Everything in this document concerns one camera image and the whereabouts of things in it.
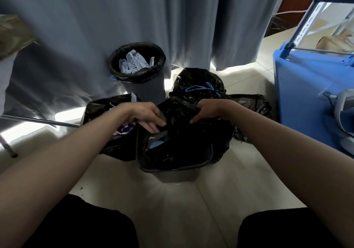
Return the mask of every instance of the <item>forearm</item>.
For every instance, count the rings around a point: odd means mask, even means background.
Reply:
[[[283,183],[343,244],[354,228],[354,160],[232,102],[225,108]]]
[[[115,108],[0,176],[0,246],[26,241],[128,115]]]

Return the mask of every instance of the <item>gray curtain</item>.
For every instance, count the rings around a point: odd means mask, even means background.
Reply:
[[[125,91],[160,103],[171,64],[209,69],[211,59],[217,67],[253,62],[276,1],[0,0],[0,13],[19,15],[39,38],[15,60],[5,113],[30,110],[52,119]],[[145,84],[110,80],[110,54],[139,41],[163,49],[163,72]]]

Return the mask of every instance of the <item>blue drawstring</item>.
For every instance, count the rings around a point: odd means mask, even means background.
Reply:
[[[199,86],[199,85],[194,85],[194,86],[188,87],[185,90],[185,92],[192,92],[194,90],[213,90],[213,91],[215,91],[213,85],[210,82],[206,82],[206,84],[209,86],[209,88]],[[215,91],[215,93],[221,98],[221,95],[217,91]]]

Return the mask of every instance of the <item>black pants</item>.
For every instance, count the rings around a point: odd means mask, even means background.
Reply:
[[[133,222],[116,210],[68,194],[23,247],[139,247]]]
[[[309,208],[252,214],[241,224],[238,248],[342,247]]]

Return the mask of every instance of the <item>white cable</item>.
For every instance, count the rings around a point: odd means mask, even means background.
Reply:
[[[285,12],[278,12],[278,13],[274,13],[273,15],[279,15],[279,14],[285,14],[285,13],[303,13],[303,12],[307,12],[307,10],[305,10],[305,11],[285,11]]]

